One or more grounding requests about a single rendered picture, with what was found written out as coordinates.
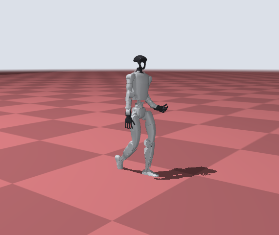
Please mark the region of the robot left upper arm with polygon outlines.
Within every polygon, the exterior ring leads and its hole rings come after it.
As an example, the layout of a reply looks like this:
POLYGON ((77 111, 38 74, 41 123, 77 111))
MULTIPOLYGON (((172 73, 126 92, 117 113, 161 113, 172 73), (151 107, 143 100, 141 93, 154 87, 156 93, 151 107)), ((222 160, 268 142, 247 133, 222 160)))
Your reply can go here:
MULTIPOLYGON (((149 86, 150 86, 151 81, 152 81, 152 77, 151 77, 151 76, 149 76, 149 86)), ((149 94, 148 94, 148 96, 147 96, 147 97, 149 97, 149 94)))

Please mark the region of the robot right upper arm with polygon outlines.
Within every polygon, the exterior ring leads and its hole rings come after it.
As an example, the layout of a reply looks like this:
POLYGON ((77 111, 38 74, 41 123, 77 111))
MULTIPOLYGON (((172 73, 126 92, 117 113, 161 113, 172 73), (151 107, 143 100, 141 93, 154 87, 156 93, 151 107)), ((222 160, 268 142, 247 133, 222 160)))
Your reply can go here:
POLYGON ((135 73, 132 74, 128 74, 126 75, 126 91, 130 92, 130 96, 129 98, 133 98, 134 97, 134 93, 132 92, 132 88, 133 88, 133 81, 135 80, 135 73))

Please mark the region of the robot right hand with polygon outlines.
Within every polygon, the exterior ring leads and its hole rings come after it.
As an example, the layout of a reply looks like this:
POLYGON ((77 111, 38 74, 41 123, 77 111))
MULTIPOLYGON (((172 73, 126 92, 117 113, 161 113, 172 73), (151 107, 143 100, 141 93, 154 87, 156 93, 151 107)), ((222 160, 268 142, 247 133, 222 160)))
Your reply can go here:
POLYGON ((126 119, 125 119, 125 128, 127 127, 127 129, 128 129, 128 127, 129 127, 129 129, 133 129, 133 127, 132 127, 132 122, 133 122, 133 124, 135 125, 135 123, 134 123, 134 121, 132 120, 132 118, 131 118, 131 111, 130 111, 130 115, 126 115, 125 114, 125 116, 126 116, 126 119), (130 128, 130 126, 131 126, 131 128, 130 128))

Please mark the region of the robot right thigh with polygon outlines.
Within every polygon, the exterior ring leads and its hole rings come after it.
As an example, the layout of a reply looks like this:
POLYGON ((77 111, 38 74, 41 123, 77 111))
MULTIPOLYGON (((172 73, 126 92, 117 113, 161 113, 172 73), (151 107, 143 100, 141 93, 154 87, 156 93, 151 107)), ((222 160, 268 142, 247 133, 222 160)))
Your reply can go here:
POLYGON ((141 132, 140 119, 139 119, 139 116, 137 116, 136 112, 131 113, 131 118, 134 121, 135 125, 132 122, 133 129, 132 128, 130 129, 132 141, 130 141, 130 142, 133 143, 134 149, 136 149, 138 147, 138 144, 140 141, 140 132, 141 132))

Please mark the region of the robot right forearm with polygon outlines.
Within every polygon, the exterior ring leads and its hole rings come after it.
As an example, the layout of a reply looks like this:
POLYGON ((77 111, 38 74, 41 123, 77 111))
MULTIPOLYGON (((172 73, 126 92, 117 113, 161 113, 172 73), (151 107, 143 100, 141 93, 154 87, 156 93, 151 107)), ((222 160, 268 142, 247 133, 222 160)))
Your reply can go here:
POLYGON ((132 109, 132 107, 131 107, 131 105, 132 105, 132 99, 129 98, 129 96, 130 96, 130 92, 127 92, 127 93, 126 93, 126 97, 125 97, 125 101, 126 101, 126 107, 125 107, 125 109, 126 109, 126 115, 130 115, 130 111, 131 111, 131 109, 132 109))

